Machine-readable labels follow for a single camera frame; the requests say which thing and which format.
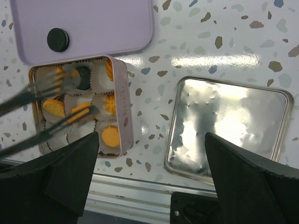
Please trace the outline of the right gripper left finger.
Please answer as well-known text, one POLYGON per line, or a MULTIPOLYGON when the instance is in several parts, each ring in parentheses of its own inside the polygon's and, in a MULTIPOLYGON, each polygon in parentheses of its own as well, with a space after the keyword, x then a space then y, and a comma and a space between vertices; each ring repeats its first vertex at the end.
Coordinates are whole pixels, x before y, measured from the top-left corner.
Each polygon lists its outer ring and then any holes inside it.
POLYGON ((2 224, 75 224, 85 204, 99 150, 99 135, 31 161, 0 164, 2 224))

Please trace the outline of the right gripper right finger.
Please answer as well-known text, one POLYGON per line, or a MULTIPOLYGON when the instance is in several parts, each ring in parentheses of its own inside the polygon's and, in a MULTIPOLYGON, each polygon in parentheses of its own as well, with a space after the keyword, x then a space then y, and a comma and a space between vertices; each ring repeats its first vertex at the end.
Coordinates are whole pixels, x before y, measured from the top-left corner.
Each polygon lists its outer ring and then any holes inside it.
POLYGON ((205 135, 206 155, 226 224, 297 224, 299 170, 205 135))

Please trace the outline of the metal tin lid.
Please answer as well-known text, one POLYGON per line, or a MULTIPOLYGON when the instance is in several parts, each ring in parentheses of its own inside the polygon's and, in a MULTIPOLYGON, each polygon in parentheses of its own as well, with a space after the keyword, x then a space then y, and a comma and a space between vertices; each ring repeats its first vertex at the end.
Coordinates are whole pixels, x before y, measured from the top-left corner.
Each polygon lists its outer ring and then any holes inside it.
POLYGON ((213 184, 205 135, 278 161, 294 108, 286 90, 187 76, 177 85, 164 168, 213 184))

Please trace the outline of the orange swirl cookie top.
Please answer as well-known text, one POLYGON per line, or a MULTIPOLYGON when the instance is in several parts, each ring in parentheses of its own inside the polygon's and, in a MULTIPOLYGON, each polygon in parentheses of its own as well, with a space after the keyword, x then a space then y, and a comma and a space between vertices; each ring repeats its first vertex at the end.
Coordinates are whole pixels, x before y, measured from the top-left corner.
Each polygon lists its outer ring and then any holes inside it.
POLYGON ((104 128, 101 137, 103 142, 109 147, 118 147, 120 145, 119 130, 116 126, 104 128))

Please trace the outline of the orange swirl cookie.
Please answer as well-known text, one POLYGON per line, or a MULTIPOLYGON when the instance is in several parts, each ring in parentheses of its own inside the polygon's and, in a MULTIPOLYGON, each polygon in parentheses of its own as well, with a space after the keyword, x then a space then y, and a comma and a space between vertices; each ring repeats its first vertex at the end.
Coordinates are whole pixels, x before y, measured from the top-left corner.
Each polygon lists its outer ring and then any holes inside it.
POLYGON ((101 137, 103 142, 109 147, 118 147, 120 145, 119 130, 116 126, 104 128, 101 137))
POLYGON ((112 61, 110 59, 106 60, 105 68, 106 68, 106 74, 109 77, 109 80, 113 82, 114 81, 113 65, 112 65, 112 61))
POLYGON ((104 100, 104 107, 111 116, 116 114, 116 102, 114 94, 107 95, 104 100))

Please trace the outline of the orange round sandwich cookie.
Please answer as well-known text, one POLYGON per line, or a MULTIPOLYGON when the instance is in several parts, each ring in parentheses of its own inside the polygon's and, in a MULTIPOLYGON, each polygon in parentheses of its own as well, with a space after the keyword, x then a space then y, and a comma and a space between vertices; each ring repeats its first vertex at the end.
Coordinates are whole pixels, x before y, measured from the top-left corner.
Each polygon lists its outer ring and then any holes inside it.
POLYGON ((50 114, 55 116, 65 116, 63 102, 55 99, 47 99, 43 103, 43 108, 50 114))

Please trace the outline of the orange fish cookie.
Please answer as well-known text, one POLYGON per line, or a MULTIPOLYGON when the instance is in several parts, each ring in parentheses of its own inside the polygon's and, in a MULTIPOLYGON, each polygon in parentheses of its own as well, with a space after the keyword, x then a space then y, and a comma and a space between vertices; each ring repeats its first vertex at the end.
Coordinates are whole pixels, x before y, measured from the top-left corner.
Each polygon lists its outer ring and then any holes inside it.
POLYGON ((91 105, 91 103, 83 103, 78 105, 77 107, 74 107, 70 113, 71 118, 68 119, 66 122, 71 123, 87 114, 90 111, 88 107, 90 107, 91 105))

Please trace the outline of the metal cookie tin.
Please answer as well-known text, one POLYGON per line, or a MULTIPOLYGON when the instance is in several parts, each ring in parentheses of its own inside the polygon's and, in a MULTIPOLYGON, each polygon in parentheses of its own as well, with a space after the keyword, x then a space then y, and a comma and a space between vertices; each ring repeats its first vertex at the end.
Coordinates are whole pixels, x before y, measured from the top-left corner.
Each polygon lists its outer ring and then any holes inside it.
MULTIPOLYGON (((67 146, 91 132, 99 134, 99 158, 116 159, 124 155, 133 145, 133 124, 128 86, 128 69, 126 64, 111 56, 99 56, 63 63, 52 63, 32 67, 29 70, 29 82, 32 84, 45 75, 56 72, 57 68, 72 70, 86 66, 91 69, 90 89, 70 91, 61 97, 65 104, 66 112, 71 112, 74 107, 83 103, 91 103, 99 109, 95 119, 87 124, 66 134, 58 134, 52 139, 39 145, 41 154, 48 154, 67 146), (114 81, 110 81, 106 74, 106 60, 111 60, 113 65, 114 81), (111 116, 106 112, 104 100, 107 95, 114 94, 116 102, 116 114, 111 116), (108 126, 116 126, 119 130, 120 145, 118 147, 107 146, 101 137, 103 129, 108 126)), ((35 125, 39 131, 45 126, 42 117, 40 103, 33 103, 35 125)))

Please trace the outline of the metal tongs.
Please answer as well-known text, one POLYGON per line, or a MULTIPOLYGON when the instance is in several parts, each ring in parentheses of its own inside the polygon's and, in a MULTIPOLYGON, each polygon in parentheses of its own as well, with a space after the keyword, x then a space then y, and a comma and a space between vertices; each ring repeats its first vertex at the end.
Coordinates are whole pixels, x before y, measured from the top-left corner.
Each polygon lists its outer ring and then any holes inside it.
POLYGON ((66 93, 77 89, 80 84, 80 75, 76 69, 65 70, 63 84, 64 88, 58 93, 54 91, 56 88, 54 84, 55 76, 56 72, 45 75, 36 82, 25 86, 14 97, 0 104, 0 115, 5 116, 10 112, 30 103, 40 103, 41 113, 45 124, 42 130, 36 135, 23 140, 20 143, 9 146, 8 148, 2 149, 0 151, 0 157, 2 159, 27 150, 33 146, 47 142, 58 134, 66 134, 67 132, 70 132, 75 128, 78 128, 95 119, 99 114, 99 109, 96 106, 91 105, 88 107, 90 111, 87 114, 71 123, 67 123, 66 121, 71 118, 71 112, 66 112, 65 104, 60 98, 66 93), (63 102, 65 116, 60 117, 48 113, 43 108, 43 103, 47 99, 55 99, 63 102))

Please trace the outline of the orange star cookie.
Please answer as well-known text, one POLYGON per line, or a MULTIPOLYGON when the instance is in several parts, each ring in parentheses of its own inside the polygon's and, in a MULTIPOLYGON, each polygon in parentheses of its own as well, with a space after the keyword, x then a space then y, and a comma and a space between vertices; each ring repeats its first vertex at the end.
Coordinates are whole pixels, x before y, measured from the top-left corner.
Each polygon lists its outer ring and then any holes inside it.
POLYGON ((64 75, 65 75, 65 70, 62 67, 56 69, 56 76, 54 78, 55 79, 54 84, 56 87, 54 91, 56 93, 60 92, 64 88, 64 86, 63 86, 64 75))

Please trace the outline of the black round cookie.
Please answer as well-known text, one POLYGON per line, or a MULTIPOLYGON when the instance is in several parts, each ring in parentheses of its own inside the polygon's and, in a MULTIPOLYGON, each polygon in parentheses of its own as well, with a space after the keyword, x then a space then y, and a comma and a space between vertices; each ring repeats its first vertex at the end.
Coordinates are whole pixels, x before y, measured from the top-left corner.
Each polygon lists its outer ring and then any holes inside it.
POLYGON ((91 69, 86 66, 77 67, 76 70, 80 75, 80 84, 77 89, 86 91, 90 89, 91 69))

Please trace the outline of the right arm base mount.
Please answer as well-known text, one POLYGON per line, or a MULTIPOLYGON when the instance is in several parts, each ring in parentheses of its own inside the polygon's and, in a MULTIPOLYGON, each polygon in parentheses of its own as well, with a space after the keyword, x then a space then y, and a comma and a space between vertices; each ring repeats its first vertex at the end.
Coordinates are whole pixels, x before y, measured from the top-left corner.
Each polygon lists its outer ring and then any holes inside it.
POLYGON ((223 224, 217 198, 173 192, 170 224, 223 224))

